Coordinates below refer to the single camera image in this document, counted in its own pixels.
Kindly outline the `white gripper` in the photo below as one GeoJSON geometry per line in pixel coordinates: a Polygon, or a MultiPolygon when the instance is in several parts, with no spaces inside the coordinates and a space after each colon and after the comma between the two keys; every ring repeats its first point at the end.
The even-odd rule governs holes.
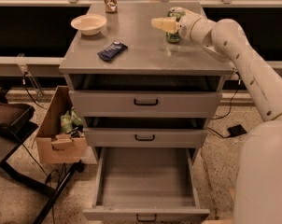
{"type": "Polygon", "coordinates": [[[210,37],[210,32],[216,23],[201,14],[189,13],[179,22],[175,17],[154,18],[151,20],[151,25],[169,34],[175,34],[178,30],[181,38],[192,42],[204,42],[206,38],[210,37]]]}

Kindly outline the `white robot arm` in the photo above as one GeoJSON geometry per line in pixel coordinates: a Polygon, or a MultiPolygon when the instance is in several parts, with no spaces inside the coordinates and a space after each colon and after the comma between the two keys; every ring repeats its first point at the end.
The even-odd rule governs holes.
{"type": "Polygon", "coordinates": [[[179,33],[236,67],[262,124],[247,135],[241,149],[233,224],[282,224],[282,77],[251,47],[234,20],[211,21],[189,11],[180,20],[155,18],[151,25],[179,33]]]}

